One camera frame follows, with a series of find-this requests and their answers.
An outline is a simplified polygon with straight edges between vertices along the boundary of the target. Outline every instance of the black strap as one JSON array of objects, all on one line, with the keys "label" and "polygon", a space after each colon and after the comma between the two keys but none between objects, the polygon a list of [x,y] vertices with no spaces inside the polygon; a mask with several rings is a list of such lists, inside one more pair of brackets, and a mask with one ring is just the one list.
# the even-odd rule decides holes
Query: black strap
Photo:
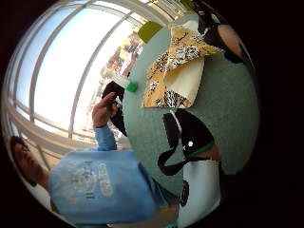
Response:
[{"label": "black strap", "polygon": [[191,157],[191,158],[185,159],[184,161],[181,161],[176,164],[165,165],[165,163],[168,161],[168,159],[176,151],[176,148],[177,147],[175,146],[172,149],[161,153],[159,156],[158,166],[159,166],[160,170],[163,172],[163,174],[166,176],[173,176],[173,175],[177,174],[183,168],[183,166],[189,162],[210,160],[210,158]]}]

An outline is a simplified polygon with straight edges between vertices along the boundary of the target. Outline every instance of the patterned cloth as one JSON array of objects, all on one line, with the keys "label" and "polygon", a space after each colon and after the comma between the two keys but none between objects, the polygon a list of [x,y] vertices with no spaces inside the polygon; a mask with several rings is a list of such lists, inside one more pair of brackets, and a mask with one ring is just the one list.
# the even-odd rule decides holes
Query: patterned cloth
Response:
[{"label": "patterned cloth", "polygon": [[178,89],[169,89],[167,83],[176,81],[182,68],[189,66],[193,60],[200,60],[203,63],[203,56],[218,51],[219,48],[207,45],[198,32],[183,26],[171,27],[169,49],[159,56],[147,70],[147,83],[142,106],[190,107],[192,102],[188,97],[180,95],[177,92]]}]

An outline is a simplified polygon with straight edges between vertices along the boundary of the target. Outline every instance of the glass window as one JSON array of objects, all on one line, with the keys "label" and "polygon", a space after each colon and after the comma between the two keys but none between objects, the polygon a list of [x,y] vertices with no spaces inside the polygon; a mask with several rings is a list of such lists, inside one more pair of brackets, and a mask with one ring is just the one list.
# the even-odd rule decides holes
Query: glass window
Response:
[{"label": "glass window", "polygon": [[66,4],[66,6],[75,5],[75,4],[85,4],[87,3],[87,0],[78,0],[78,1],[72,1]]},{"label": "glass window", "polygon": [[42,23],[44,23],[44,21],[50,16],[50,14],[52,13],[52,11],[50,11],[49,13],[46,13],[44,16],[42,16],[41,18],[38,18],[36,20],[36,22],[33,24],[33,26],[31,28],[28,29],[28,31],[26,32],[26,34],[24,35],[24,37],[22,38],[22,40],[20,41],[20,43],[18,44],[18,47],[15,50],[15,58],[13,60],[13,68],[12,71],[10,73],[10,82],[9,82],[9,92],[12,93],[13,91],[13,87],[14,87],[14,82],[15,82],[15,78],[16,78],[16,74],[17,74],[17,69],[19,67],[19,63],[21,61],[21,57],[29,43],[29,40],[31,39],[33,33],[41,26]]},{"label": "glass window", "polygon": [[29,120],[29,114],[22,110],[20,107],[16,106],[16,110],[19,114],[21,114],[24,118]]},{"label": "glass window", "polygon": [[77,132],[92,131],[91,111],[102,97],[106,85],[111,82],[114,71],[120,72],[129,54],[136,50],[140,39],[133,38],[134,25],[127,21],[115,29],[98,53],[88,72],[85,84],[77,105],[74,130]]},{"label": "glass window", "polygon": [[114,9],[114,10],[121,11],[123,13],[129,13],[130,12],[129,9],[126,9],[124,7],[118,6],[118,5],[113,4],[113,3],[108,3],[108,2],[105,2],[105,1],[96,1],[96,2],[93,3],[93,5],[99,5],[99,6],[111,8],[111,9]]},{"label": "glass window", "polygon": [[63,130],[60,130],[56,127],[53,127],[49,124],[46,124],[46,123],[43,123],[41,121],[38,121],[38,120],[34,120],[35,124],[43,129],[45,129],[46,131],[49,131],[51,133],[54,133],[54,134],[57,134],[57,135],[60,135],[62,137],[66,137],[68,136],[67,132],[66,131],[63,131]]},{"label": "glass window", "polygon": [[10,122],[10,125],[11,125],[11,129],[12,129],[12,134],[14,136],[19,136],[19,132],[18,132],[16,125],[13,122]]},{"label": "glass window", "polygon": [[66,24],[42,63],[35,93],[36,113],[68,128],[75,93],[86,64],[119,19],[106,12],[83,9]]},{"label": "glass window", "polygon": [[29,106],[29,87],[31,76],[46,40],[63,19],[73,11],[74,9],[62,9],[52,15],[30,43],[25,59],[23,60],[20,68],[20,77],[17,83],[17,100],[19,100],[23,105]]}]

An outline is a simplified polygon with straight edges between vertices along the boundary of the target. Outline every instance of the round table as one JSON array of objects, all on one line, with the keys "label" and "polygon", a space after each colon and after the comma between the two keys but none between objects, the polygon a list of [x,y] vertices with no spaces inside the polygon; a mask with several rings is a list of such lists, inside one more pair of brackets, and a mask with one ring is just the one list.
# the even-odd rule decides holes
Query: round table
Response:
[{"label": "round table", "polygon": [[[186,15],[173,24],[188,20],[198,20],[198,16]],[[160,153],[169,149],[162,121],[169,108],[142,107],[146,70],[169,44],[170,30],[164,27],[144,45],[129,76],[138,83],[138,89],[134,93],[125,92],[123,118],[128,139],[143,167],[164,188],[179,195],[182,171],[167,177],[157,166]],[[197,98],[186,110],[203,121],[213,134],[225,174],[235,174],[245,166],[255,146],[259,110],[254,80],[244,64],[229,62],[222,52],[206,56]],[[181,160],[179,145],[168,164]]]}]

